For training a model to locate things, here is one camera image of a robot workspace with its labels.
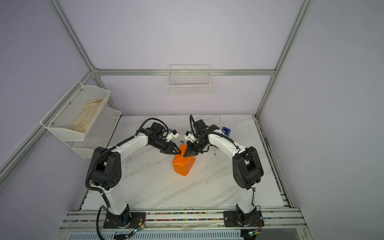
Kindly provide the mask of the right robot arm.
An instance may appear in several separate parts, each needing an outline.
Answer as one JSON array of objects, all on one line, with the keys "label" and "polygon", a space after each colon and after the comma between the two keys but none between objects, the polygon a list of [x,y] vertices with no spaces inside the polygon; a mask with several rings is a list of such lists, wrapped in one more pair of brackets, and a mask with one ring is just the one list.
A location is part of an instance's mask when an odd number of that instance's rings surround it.
[{"label": "right robot arm", "polygon": [[195,157],[216,147],[232,160],[233,178],[242,189],[235,211],[224,213],[226,226],[264,226],[261,207],[254,203],[255,185],[264,175],[258,151],[254,147],[244,147],[228,137],[218,126],[206,125],[203,120],[195,121],[189,116],[191,130],[184,135],[187,147],[183,157]]}]

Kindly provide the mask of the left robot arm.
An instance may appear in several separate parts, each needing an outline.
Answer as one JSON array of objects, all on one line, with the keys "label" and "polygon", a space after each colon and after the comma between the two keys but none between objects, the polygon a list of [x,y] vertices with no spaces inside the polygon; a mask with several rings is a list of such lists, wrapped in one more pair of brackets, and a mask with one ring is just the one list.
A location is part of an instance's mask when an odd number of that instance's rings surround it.
[{"label": "left robot arm", "polygon": [[131,219],[130,207],[119,186],[122,178],[121,160],[147,146],[158,149],[164,155],[179,155],[181,150],[172,141],[178,136],[178,132],[168,128],[163,121],[148,118],[131,137],[111,147],[94,150],[85,186],[89,191],[101,194],[109,218],[122,226],[128,225]]}]

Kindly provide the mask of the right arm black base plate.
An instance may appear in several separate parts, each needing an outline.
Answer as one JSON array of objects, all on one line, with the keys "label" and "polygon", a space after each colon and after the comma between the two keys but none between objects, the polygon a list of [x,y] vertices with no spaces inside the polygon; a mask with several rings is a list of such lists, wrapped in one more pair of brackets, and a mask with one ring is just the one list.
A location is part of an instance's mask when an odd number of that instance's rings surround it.
[{"label": "right arm black base plate", "polygon": [[264,227],[264,218],[261,211],[254,209],[248,214],[242,211],[224,211],[225,227]]}]

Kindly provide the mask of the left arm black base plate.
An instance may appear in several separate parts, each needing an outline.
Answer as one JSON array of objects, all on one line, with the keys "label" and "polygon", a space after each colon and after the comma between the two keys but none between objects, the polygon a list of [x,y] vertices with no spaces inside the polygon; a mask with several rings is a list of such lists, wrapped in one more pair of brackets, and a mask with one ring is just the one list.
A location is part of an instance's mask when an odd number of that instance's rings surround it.
[{"label": "left arm black base plate", "polygon": [[146,220],[145,212],[129,212],[121,216],[113,215],[110,212],[106,214],[104,229],[135,229],[139,224],[144,224]]}]

